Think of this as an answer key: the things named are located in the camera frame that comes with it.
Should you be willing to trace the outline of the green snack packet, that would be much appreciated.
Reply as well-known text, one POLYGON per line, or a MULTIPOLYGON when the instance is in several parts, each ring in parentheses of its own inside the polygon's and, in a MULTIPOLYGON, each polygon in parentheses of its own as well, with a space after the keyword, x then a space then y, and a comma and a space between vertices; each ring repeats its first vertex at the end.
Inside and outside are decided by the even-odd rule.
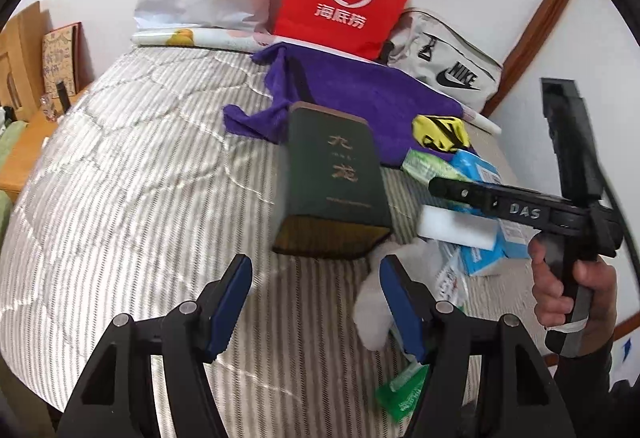
POLYGON ((375 392, 378 405, 396 422, 400 423, 411 415, 422 392, 428 366, 410 362, 405 370, 375 392))

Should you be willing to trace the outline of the white fluffy sock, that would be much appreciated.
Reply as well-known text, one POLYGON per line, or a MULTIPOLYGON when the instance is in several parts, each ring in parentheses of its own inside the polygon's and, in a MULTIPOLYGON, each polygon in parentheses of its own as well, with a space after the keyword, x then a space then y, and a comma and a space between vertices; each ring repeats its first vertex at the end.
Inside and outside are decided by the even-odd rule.
POLYGON ((408 244, 387 241, 379 245, 368 256, 371 271, 360 285, 352 315, 360 342, 370 351, 379 351, 385 346, 393 325, 380 283, 380 265, 387 255, 395 255, 410 279, 425 284, 435 299, 444 298, 438 285, 444 258, 436 240, 414 238, 408 244))

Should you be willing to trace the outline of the white foam sponge block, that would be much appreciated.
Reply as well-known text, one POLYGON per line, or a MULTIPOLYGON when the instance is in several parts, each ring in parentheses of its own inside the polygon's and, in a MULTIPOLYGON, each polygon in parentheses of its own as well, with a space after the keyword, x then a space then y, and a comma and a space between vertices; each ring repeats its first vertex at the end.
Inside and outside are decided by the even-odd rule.
POLYGON ((498 221, 442 207, 421 207, 416 234, 462 247, 491 251, 497 240, 498 221))

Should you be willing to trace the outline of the dark green tea box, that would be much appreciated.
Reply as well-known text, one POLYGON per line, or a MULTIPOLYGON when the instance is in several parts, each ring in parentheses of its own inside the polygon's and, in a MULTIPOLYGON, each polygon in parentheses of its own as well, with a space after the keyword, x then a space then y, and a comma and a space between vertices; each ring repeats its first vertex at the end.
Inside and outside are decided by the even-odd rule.
POLYGON ((296 102, 278 178, 273 252, 357 259, 393 232, 378 151, 362 117, 296 102))

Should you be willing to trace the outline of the light green tissue pack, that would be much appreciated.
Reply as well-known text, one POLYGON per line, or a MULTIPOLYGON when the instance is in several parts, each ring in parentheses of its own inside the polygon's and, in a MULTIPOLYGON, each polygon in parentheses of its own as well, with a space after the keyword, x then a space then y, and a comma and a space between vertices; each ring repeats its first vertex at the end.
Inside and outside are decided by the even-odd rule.
POLYGON ((413 149, 407 152, 401 169, 423 185, 427 185, 435 177, 469 181, 468 177, 436 155, 413 149))

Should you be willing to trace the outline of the purple towel cloth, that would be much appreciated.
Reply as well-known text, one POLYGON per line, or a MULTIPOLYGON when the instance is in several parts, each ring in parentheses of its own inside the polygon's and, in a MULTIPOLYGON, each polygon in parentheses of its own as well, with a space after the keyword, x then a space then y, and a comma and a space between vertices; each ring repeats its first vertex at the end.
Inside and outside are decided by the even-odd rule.
POLYGON ((458 102, 405 72, 288 43, 271 45, 252 61, 269 67, 264 83, 272 104, 254 114, 225 106, 224 126, 235 135, 282 143, 288 109, 308 102, 366 120, 388 167, 400 166, 410 149, 445 161, 473 150, 458 102))

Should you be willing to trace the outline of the grey Nike pouch bag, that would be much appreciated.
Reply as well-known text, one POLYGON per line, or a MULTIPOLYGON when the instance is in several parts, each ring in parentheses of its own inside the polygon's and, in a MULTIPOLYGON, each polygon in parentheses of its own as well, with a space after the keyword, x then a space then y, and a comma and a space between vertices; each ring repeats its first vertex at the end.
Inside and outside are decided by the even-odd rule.
POLYGON ((475 112, 501 81, 502 65, 426 10, 402 12, 385 43, 383 60, 475 112))

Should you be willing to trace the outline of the rolled white patterned mat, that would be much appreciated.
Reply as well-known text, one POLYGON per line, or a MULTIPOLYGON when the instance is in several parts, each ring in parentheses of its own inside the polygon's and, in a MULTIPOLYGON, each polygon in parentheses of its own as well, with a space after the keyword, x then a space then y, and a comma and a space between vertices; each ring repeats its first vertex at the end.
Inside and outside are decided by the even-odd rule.
MULTIPOLYGON (((278 44, 288 43, 320 52, 365 62, 370 65, 378 65, 376 62, 359 56, 336 50, 335 48, 326 47, 305 41, 286 38, 283 36, 272 35, 269 33, 247 32, 239 30, 221 29, 221 28, 168 28, 168 29, 148 29, 134 32, 131 41, 138 46, 182 46, 207 48, 208 50, 228 50, 228 52, 240 52, 246 54, 254 54, 264 48, 278 44)), ((431 87, 432 90, 439 94, 457 100, 462 108, 463 120, 482 129, 484 132, 494 136, 502 133, 501 127, 485 117, 484 114, 473 110, 470 106, 465 105, 460 99, 454 97, 450 92, 445 92, 444 87, 439 84, 430 84, 426 81, 419 80, 424 86, 431 87)))

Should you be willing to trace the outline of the brown patterned gift box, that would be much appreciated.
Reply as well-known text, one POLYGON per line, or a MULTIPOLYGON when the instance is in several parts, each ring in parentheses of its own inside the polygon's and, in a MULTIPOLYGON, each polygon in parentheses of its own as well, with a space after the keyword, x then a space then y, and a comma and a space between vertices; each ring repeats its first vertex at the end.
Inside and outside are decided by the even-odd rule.
POLYGON ((75 96, 79 86, 79 38, 81 23, 73 22, 54 29, 42 38, 42 77, 44 91, 58 97, 56 85, 62 82, 66 92, 75 96))

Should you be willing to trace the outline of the wooden headboard furniture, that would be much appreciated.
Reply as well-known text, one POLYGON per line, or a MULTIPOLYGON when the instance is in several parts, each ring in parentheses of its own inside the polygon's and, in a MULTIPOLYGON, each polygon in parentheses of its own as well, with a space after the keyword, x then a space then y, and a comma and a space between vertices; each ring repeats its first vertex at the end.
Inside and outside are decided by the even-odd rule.
MULTIPOLYGON (((36 1, 9 19, 1 32, 1 107, 10 121, 1 140, 15 139, 12 145, 1 146, 1 190, 13 201, 38 160, 40 143, 56 128, 53 121, 46 119, 41 102, 42 97, 50 96, 43 86, 42 38, 52 30, 49 12, 36 1)), ((80 54, 81 38, 82 26, 78 94, 91 82, 80 54)), ((70 96, 70 100, 74 102, 77 95, 70 96)), ((51 99, 55 107, 61 106, 58 97, 51 99)))

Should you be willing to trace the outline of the brown wooden door frame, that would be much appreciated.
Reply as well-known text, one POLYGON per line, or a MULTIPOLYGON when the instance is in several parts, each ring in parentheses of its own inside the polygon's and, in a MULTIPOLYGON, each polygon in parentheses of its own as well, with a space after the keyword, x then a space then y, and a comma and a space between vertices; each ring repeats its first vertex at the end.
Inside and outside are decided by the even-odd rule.
POLYGON ((570 0, 541 0, 518 42, 504 61, 497 93, 486 102, 482 111, 485 117, 490 117, 498 108, 537 57, 560 21, 568 2, 570 0))

